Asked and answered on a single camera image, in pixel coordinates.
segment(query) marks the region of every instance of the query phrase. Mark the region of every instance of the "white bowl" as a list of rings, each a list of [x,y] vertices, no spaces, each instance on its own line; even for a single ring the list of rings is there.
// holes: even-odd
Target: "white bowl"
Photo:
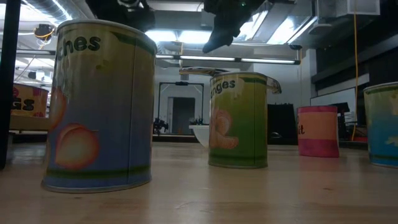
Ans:
[[[190,129],[193,130],[193,133],[197,137],[200,144],[208,148],[209,147],[209,126],[208,125],[190,125]]]

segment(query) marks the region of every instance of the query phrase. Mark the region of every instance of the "doorway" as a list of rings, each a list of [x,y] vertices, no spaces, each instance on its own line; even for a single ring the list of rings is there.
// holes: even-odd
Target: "doorway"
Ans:
[[[195,117],[195,99],[185,97],[173,97],[172,105],[172,133],[191,134],[189,124],[190,120]]]

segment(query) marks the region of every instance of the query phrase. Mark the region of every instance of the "wooden table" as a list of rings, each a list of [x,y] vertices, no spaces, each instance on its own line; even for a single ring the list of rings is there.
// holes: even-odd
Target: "wooden table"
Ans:
[[[43,154],[20,145],[0,172],[0,223],[398,223],[398,170],[370,165],[367,151],[322,159],[271,146],[268,168],[239,170],[208,166],[199,144],[155,142],[152,182],[103,194],[42,190]]]

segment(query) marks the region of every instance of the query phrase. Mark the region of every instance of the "blue can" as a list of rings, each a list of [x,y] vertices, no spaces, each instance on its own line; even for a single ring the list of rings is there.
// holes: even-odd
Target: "blue can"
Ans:
[[[398,167],[398,82],[364,89],[372,164]]]
[[[156,45],[107,21],[58,27],[42,186],[105,192],[150,181]]]

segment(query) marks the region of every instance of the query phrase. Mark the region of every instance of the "fruit can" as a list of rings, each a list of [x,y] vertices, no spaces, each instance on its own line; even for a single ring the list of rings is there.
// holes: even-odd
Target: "fruit can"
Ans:
[[[372,164],[398,167],[398,82],[364,89]]]
[[[49,92],[42,88],[14,84],[11,114],[44,118]]]
[[[47,170],[56,192],[105,192],[150,181],[156,45],[108,21],[58,27]]]
[[[339,157],[337,106],[297,108],[297,136],[301,156]]]
[[[260,73],[229,72],[210,80],[209,165],[267,166],[267,89],[279,83]]]

